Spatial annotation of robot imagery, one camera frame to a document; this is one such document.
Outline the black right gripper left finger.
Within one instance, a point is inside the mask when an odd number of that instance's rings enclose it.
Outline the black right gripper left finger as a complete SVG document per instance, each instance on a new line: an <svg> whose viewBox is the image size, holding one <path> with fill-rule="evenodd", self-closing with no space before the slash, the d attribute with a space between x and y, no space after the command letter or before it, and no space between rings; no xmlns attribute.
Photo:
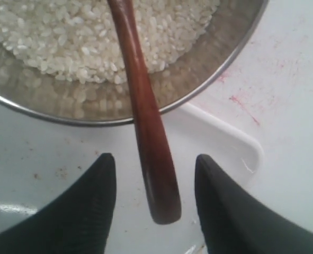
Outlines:
<svg viewBox="0 0 313 254"><path fill-rule="evenodd" d="M58 198L0 233L0 253L104 253L115 207L115 161L97 160Z"/></svg>

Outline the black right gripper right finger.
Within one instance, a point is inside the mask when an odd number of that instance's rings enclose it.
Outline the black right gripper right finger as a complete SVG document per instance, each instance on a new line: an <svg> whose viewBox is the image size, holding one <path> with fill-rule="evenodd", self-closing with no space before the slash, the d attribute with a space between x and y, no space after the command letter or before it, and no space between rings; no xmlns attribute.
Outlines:
<svg viewBox="0 0 313 254"><path fill-rule="evenodd" d="M313 233L241 188L208 155L195 163L195 200L208 253L313 253Z"/></svg>

